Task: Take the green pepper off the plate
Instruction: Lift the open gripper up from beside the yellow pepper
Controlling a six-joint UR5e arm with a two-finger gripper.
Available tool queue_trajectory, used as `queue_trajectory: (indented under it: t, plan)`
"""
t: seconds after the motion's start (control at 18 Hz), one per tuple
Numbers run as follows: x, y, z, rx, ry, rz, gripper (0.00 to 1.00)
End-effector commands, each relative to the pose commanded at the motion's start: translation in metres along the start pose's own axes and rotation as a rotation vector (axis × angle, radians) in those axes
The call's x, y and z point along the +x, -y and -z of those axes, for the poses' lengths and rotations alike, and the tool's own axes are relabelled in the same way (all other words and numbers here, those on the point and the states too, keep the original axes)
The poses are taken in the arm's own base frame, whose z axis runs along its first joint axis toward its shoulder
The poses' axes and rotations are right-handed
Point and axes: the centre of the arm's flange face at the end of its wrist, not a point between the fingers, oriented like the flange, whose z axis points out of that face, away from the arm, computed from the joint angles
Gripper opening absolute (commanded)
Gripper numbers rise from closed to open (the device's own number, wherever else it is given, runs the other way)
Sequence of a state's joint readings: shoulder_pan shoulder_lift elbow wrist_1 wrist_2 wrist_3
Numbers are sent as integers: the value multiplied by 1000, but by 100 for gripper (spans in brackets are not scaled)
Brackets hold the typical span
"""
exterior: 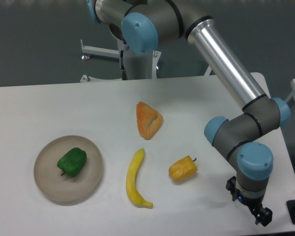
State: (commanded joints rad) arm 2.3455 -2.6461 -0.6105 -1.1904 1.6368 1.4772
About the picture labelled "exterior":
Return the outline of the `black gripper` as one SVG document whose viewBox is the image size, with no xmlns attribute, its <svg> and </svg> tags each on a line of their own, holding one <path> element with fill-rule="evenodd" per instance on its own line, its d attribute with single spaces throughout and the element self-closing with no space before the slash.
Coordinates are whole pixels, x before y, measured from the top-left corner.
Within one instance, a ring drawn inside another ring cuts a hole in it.
<svg viewBox="0 0 295 236">
<path fill-rule="evenodd" d="M 272 210 L 262 206 L 265 189 L 249 191 L 236 183 L 235 176 L 227 180 L 226 189 L 230 192 L 233 202 L 238 200 L 249 208 L 251 214 L 255 217 L 256 225 L 261 224 L 265 227 L 272 221 Z"/>
</svg>

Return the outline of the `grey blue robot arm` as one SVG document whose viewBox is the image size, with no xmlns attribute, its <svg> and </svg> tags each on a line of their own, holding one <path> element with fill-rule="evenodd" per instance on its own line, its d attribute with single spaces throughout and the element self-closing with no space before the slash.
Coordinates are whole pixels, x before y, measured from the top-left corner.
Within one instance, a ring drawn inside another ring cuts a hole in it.
<svg viewBox="0 0 295 236">
<path fill-rule="evenodd" d="M 212 16 L 195 3 L 89 0 L 87 6 L 95 23 L 118 27 L 137 54 L 151 53 L 160 44 L 181 37 L 199 50 L 242 110 L 233 120 L 223 116 L 211 119 L 205 126 L 205 137 L 236 171 L 226 184 L 232 200 L 247 206 L 256 224 L 268 225 L 272 211 L 263 207 L 262 201 L 273 155 L 257 139 L 289 121 L 287 103 L 266 95 L 219 35 Z"/>
</svg>

